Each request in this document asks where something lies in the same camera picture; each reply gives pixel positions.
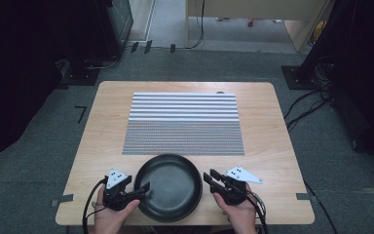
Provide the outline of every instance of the round black pan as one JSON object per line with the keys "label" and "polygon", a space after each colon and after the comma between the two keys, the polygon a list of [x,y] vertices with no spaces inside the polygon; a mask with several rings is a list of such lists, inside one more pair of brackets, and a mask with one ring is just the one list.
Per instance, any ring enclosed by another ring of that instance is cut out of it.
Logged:
{"label": "round black pan", "polygon": [[202,197],[202,177],[192,162],[177,154],[162,154],[138,171],[134,190],[150,181],[150,191],[138,205],[159,222],[178,221],[189,215]]}

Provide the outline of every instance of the table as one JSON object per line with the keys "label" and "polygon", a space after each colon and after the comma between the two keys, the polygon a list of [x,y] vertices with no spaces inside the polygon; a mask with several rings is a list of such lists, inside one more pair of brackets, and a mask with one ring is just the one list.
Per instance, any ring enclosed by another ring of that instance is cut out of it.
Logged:
{"label": "table", "polygon": [[[121,82],[99,85],[87,126],[83,132],[64,195],[73,202],[59,205],[56,222],[81,225],[84,205],[95,184],[111,168],[135,178],[141,166],[155,155],[122,155],[134,92],[191,92],[236,94],[243,135],[244,156],[186,156],[203,172],[225,172],[237,165],[264,180],[250,187],[265,202],[268,224],[310,224],[315,216],[309,200],[297,200],[306,193],[293,147],[287,133],[275,89],[270,83],[218,82]],[[226,225],[227,218],[215,204],[204,183],[200,204],[187,217],[170,225]],[[127,191],[133,190],[133,184]],[[94,224],[94,216],[89,218]],[[137,209],[126,225],[168,225],[145,216]]]}
{"label": "table", "polygon": [[333,0],[186,0],[186,47],[189,47],[189,18],[202,15],[203,1],[205,1],[204,17],[285,20],[284,25],[297,52],[303,49],[329,3],[333,2]]}

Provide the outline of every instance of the floor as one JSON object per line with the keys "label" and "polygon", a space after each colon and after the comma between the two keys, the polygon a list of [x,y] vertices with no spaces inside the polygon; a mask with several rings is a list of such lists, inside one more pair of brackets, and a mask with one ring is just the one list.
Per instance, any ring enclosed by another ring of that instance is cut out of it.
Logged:
{"label": "floor", "polygon": [[[152,47],[185,48],[185,0],[130,0],[134,25],[130,41],[145,45],[152,40]],[[195,45],[201,35],[201,19],[189,18],[189,46]],[[247,19],[204,18],[204,40],[197,50],[239,51],[261,53],[296,54],[282,21],[255,20],[252,27]],[[300,52],[308,54],[306,45]]]}

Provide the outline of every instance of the hand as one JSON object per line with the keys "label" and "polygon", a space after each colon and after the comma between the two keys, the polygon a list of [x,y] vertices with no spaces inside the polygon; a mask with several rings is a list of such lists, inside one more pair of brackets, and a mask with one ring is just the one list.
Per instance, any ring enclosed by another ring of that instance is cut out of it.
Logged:
{"label": "hand", "polygon": [[[98,190],[97,204],[102,204],[105,185]],[[139,200],[133,200],[127,206],[118,212],[108,208],[95,213],[95,234],[117,234],[124,225],[126,218],[135,210],[139,204]],[[103,209],[103,206],[95,206],[95,210]]]}
{"label": "hand", "polygon": [[[251,191],[248,184],[246,185],[246,189]],[[224,202],[220,194],[213,193],[213,196],[218,207],[223,210],[223,214],[229,218],[237,234],[256,233],[256,210],[249,201],[245,200],[237,206],[229,206]],[[249,196],[249,198],[254,204],[257,204],[257,201],[252,196]]]}

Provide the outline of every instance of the person's left hand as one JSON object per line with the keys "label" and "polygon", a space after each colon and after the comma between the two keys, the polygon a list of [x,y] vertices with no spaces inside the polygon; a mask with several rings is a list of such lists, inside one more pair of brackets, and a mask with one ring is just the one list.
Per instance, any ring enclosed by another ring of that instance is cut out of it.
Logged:
{"label": "person's left hand", "polygon": [[[97,204],[102,204],[105,185],[98,190]],[[126,218],[135,210],[139,200],[131,201],[123,210],[113,211],[108,208],[95,213],[95,234],[117,234],[124,225]],[[96,205],[95,210],[103,209],[103,206]]]}

